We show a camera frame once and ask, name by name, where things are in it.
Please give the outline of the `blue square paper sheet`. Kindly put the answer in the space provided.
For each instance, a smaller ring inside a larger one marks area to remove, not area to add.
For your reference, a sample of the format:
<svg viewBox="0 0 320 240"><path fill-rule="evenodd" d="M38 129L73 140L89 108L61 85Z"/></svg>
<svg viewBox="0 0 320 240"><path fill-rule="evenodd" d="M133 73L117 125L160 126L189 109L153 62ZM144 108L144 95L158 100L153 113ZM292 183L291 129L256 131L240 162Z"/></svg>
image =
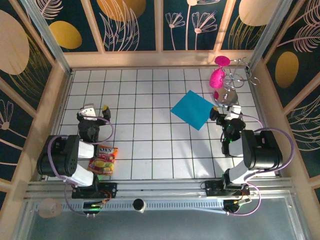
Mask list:
<svg viewBox="0 0 320 240"><path fill-rule="evenodd" d="M213 107L211 102L189 90L171 109L171 112L199 131L210 118Z"/></svg>

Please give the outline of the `grey metal sheet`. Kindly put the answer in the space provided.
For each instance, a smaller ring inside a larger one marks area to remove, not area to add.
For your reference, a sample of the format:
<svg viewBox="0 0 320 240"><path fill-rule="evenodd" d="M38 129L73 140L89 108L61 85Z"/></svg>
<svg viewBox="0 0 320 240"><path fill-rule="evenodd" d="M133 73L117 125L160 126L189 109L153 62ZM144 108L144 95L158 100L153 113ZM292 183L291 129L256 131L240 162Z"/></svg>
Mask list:
<svg viewBox="0 0 320 240"><path fill-rule="evenodd" d="M13 240L313 240L289 197L264 199L248 216L201 210L107 210L86 218L64 209L43 218L23 209Z"/></svg>

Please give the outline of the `red candy bag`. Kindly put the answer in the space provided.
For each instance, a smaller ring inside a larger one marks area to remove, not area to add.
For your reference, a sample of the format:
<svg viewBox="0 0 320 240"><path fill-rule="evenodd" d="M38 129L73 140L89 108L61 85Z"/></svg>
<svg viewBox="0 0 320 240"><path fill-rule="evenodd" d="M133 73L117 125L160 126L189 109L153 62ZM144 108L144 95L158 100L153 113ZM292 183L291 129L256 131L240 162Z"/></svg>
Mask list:
<svg viewBox="0 0 320 240"><path fill-rule="evenodd" d="M97 149L97 157L94 157L89 161L87 170L96 173L97 175L112 176L118 148L99 145Z"/></svg>

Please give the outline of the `pink wine glass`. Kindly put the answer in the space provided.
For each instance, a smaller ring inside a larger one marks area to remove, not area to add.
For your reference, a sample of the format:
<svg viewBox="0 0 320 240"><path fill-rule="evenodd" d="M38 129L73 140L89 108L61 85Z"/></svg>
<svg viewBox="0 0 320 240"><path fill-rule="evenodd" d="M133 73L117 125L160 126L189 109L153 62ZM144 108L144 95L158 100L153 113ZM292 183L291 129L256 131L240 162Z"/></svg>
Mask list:
<svg viewBox="0 0 320 240"><path fill-rule="evenodd" d="M223 55L217 56L214 62L219 66L210 76L209 85L213 89L220 89L223 87L223 80L226 75L223 67L227 67L230 65L231 60Z"/></svg>

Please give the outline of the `clear suction cup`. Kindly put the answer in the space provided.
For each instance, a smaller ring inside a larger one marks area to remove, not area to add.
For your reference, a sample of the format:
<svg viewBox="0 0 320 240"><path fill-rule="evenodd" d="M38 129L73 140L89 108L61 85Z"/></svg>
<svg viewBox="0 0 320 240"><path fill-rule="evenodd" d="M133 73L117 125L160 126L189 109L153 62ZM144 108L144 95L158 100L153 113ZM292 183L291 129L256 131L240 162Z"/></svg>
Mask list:
<svg viewBox="0 0 320 240"><path fill-rule="evenodd" d="M62 213L62 204L54 198L44 199L38 206L38 214L42 218L55 218Z"/></svg>

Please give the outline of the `black round knob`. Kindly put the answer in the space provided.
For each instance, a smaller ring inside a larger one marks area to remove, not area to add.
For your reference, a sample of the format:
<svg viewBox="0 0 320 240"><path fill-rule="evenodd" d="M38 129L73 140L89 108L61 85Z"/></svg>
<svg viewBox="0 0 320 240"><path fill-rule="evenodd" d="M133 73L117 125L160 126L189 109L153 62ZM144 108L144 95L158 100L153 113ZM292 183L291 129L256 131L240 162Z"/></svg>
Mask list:
<svg viewBox="0 0 320 240"><path fill-rule="evenodd" d="M133 201L133 204L132 204L133 208L135 211L139 212L139 213L144 213L146 207L147 207L147 204L144 200L140 199L140 198L137 198Z"/></svg>

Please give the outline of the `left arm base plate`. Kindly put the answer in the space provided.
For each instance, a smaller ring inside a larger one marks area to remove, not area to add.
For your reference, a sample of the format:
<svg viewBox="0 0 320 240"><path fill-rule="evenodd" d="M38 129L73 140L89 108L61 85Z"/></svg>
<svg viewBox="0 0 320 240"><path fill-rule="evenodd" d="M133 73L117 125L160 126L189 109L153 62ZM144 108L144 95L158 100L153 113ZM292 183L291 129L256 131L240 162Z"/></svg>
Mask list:
<svg viewBox="0 0 320 240"><path fill-rule="evenodd" d="M117 183L100 182L98 185L77 187L72 190L72 199L105 199L115 198L117 194Z"/></svg>

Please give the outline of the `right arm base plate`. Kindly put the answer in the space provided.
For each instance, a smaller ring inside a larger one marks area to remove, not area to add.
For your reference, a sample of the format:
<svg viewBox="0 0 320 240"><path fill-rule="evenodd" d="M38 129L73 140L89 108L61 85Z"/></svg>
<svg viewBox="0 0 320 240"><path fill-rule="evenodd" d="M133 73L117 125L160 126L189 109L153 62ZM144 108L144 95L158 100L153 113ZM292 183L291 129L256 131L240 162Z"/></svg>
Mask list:
<svg viewBox="0 0 320 240"><path fill-rule="evenodd" d="M207 197L244 197L250 195L248 184L226 183L221 180L207 180L205 192Z"/></svg>

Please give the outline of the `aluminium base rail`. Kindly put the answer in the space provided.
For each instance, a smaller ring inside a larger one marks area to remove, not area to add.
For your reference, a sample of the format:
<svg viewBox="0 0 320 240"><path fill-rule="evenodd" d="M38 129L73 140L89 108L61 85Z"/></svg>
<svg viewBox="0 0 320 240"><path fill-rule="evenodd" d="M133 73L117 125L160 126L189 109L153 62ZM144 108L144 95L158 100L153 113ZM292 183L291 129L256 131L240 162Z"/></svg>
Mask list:
<svg viewBox="0 0 320 240"><path fill-rule="evenodd" d="M191 200L204 199L204 179L162 179L162 180L116 180L117 190L114 199L117 200ZM256 177L249 184L256 186L262 198L279 198L285 195L296 195L292 180L288 177ZM24 200L43 200L54 198L63 200L67 190L70 198L71 186L65 187L62 181L29 182Z"/></svg>

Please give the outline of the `aluminium frame post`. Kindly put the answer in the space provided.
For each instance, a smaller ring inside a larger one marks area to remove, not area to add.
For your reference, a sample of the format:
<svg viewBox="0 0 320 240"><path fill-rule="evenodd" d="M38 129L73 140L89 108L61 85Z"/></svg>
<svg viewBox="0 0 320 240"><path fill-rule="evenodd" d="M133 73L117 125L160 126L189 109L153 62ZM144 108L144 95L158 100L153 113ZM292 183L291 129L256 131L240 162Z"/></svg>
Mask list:
<svg viewBox="0 0 320 240"><path fill-rule="evenodd" d="M61 47L56 42L46 20L42 17L38 7L32 0L21 0L22 5L29 11L31 20L36 28L42 34L44 41L47 43L50 51L53 53L55 59L62 67L63 71L70 76L71 67L69 66Z"/></svg>
<svg viewBox="0 0 320 240"><path fill-rule="evenodd" d="M281 22L283 21L285 15L289 11L292 1L293 0L280 0L275 10L273 11L270 21L264 28L249 60L248 66L250 67L252 72L260 61L264 51L275 35L277 29L281 25Z"/></svg>

